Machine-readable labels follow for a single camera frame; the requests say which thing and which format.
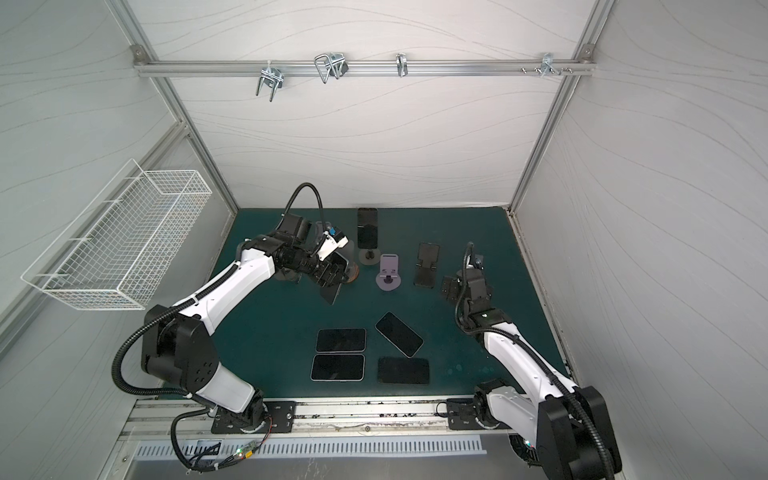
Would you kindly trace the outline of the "pink-edged phone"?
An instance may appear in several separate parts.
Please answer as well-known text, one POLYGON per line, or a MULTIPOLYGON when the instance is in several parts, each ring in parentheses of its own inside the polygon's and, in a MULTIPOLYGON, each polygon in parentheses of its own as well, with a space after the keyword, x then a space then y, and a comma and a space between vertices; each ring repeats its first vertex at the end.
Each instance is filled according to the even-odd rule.
POLYGON ((366 348, 367 332, 362 328, 321 329, 317 334, 317 353, 358 353, 366 348))

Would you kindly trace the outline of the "dark phone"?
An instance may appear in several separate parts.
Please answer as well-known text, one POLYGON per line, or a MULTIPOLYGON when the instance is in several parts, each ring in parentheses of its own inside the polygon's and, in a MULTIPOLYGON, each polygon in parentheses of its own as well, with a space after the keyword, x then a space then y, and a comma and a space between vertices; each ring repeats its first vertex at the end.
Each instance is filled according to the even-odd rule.
POLYGON ((376 208, 357 209, 357 240, 362 250, 378 248, 378 210, 376 208))

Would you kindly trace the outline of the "silver-edged phone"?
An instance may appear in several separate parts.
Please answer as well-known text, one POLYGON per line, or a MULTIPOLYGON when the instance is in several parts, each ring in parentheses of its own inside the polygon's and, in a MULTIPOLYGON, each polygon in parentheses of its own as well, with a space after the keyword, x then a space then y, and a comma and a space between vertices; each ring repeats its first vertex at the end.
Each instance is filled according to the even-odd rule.
POLYGON ((408 358, 413 358, 424 344, 422 337, 392 312, 384 314, 375 329, 408 358))

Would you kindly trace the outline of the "white-edged phone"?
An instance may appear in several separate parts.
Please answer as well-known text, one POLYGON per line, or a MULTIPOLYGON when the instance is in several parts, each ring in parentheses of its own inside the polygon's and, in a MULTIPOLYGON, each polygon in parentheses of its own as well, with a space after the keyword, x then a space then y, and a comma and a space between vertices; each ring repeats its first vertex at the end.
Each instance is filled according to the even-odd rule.
POLYGON ((314 357, 310 379, 314 382, 359 382, 365 374, 361 354, 318 354, 314 357))

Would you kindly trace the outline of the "black phone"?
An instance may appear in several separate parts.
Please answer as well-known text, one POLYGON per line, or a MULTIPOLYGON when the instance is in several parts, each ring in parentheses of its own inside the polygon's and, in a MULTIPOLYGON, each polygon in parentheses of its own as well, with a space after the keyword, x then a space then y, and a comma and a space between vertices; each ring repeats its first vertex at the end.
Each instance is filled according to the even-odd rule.
POLYGON ((378 360, 377 380, 383 384, 428 385, 430 365, 421 358, 382 357, 378 360))

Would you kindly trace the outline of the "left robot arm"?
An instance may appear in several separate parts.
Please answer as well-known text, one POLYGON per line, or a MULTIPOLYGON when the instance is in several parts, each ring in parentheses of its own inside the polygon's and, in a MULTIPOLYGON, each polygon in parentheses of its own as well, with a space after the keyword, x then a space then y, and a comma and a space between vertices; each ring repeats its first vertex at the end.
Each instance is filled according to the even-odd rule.
POLYGON ((277 272, 304 275, 321 288, 346 282, 339 250, 348 237, 322 223, 307 242, 310 223, 286 213, 275 230, 241 242, 233 262, 197 291, 170 307, 151 309, 145 323, 118 348, 111 366, 115 386, 130 395, 181 395, 202 404, 242 414, 258 403, 257 390, 220 361, 213 336, 228 314, 277 272), (141 368, 166 382, 164 388, 130 384, 122 366, 131 347, 142 345, 141 368))

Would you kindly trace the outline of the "wooden base phone stand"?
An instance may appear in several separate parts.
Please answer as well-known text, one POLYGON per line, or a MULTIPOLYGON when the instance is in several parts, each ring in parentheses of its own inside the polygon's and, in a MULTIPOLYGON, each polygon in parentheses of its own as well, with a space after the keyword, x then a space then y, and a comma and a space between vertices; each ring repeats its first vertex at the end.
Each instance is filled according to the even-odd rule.
POLYGON ((347 264, 347 267, 345 269, 345 276, 346 276, 346 283, 352 283, 354 282, 360 274, 360 268, 359 265, 355 262, 350 262, 347 264))

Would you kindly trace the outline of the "black folding phone stand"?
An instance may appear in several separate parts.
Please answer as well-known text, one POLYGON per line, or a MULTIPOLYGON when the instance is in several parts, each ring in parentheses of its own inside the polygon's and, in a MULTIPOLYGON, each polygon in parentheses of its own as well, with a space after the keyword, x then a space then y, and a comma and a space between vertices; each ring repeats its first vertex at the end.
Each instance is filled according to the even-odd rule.
POLYGON ((440 246, 434 243, 421 243, 417 252, 414 285, 432 289, 436 283, 437 264, 440 246))

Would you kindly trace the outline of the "grey phone stand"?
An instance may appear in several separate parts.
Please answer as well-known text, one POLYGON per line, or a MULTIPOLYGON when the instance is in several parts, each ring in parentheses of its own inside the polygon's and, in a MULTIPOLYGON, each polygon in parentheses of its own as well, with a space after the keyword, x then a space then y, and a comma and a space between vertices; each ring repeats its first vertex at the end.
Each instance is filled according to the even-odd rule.
POLYGON ((275 272, 274 279, 278 281, 298 283, 301 279, 301 276, 302 274, 299 272, 287 268, 282 268, 275 272))

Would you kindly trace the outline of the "purple phone stand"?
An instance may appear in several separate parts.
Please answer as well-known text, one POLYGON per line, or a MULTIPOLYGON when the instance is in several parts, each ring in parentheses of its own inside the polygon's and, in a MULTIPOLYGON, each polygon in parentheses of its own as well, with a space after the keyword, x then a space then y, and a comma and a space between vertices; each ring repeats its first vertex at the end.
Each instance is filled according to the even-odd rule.
POLYGON ((402 283, 402 278, 399 275, 399 256, 397 254, 382 254, 379 267, 379 273, 376 277, 377 286, 385 292, 397 289, 402 283))

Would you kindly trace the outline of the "metal U-bolt clamp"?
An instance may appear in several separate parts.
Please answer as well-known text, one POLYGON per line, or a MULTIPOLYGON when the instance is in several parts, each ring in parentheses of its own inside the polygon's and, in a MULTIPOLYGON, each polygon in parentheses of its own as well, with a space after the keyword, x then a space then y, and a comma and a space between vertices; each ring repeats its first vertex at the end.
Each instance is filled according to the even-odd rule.
POLYGON ((262 92, 268 92, 269 101, 273 102, 276 92, 283 87, 283 84, 283 72, 271 63, 268 63, 267 66, 260 71, 255 94, 259 96, 262 92))

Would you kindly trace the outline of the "aluminium crossbar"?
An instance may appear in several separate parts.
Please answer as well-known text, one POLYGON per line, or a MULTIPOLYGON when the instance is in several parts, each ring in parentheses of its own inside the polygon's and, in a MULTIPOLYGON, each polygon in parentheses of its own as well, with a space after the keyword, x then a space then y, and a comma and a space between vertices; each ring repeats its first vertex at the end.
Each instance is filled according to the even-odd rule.
MULTIPOLYGON (((521 67, 532 68, 539 65, 541 58, 528 60, 408 60, 406 77, 496 77, 527 76, 520 72, 521 67)), ((184 78, 184 77, 258 77, 260 71, 271 63, 279 68, 286 78, 318 78, 319 74, 312 60, 286 61, 154 61, 136 64, 134 69, 145 78, 184 78)), ((384 60, 348 60, 349 78, 399 78, 395 59, 384 60)), ((557 66, 569 67, 572 73, 567 76, 590 75, 597 64, 555 59, 557 66)))

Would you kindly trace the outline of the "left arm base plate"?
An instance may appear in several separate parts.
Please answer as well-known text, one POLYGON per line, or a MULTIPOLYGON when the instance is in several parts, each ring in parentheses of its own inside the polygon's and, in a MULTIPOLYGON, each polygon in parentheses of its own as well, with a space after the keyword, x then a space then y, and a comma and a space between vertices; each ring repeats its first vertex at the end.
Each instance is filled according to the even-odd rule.
POLYGON ((211 432, 213 434, 290 433, 293 428, 294 401, 258 399, 242 412, 218 407, 211 432))

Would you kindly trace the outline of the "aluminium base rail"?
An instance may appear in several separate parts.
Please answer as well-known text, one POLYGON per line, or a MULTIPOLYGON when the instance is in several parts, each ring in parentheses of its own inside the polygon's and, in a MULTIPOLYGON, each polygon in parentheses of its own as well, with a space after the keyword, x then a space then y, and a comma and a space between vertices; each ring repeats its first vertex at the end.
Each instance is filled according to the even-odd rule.
MULTIPOLYGON (((296 403, 290 433, 271 433, 286 437, 443 435, 477 432, 514 434, 509 425, 504 430, 450 430, 445 418, 445 402, 450 398, 473 399, 471 395, 310 397, 268 398, 266 401, 296 403)), ((263 434, 213 434, 216 412, 206 411, 177 426, 177 436, 187 439, 255 438, 263 434)))

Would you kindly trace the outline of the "metal bracket clamp right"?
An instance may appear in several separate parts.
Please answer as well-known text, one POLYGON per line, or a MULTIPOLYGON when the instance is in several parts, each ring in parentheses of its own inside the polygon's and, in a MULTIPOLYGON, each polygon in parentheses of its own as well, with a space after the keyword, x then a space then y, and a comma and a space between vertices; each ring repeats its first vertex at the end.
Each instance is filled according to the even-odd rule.
POLYGON ((544 77, 550 77, 550 76, 567 76, 572 73, 572 69, 565 66, 557 66, 555 64, 555 59, 552 56, 551 53, 545 53, 543 57, 541 58, 541 61, 538 66, 532 67, 532 68, 526 68, 521 67, 520 72, 523 75, 531 76, 535 75, 540 78, 544 77))

